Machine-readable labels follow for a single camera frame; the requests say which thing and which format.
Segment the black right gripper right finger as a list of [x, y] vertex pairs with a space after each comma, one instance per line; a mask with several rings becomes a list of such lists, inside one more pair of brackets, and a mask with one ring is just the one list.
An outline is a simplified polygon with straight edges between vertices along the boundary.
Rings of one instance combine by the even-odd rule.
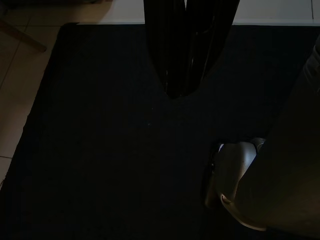
[[189, 0], [184, 95], [193, 93], [212, 72], [233, 24], [239, 0]]

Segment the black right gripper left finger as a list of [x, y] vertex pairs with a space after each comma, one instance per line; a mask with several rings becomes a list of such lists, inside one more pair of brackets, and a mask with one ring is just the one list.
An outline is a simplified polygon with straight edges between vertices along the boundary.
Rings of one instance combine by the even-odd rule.
[[183, 0], [145, 0], [144, 20], [150, 58], [164, 92], [172, 99], [182, 92], [184, 23]]

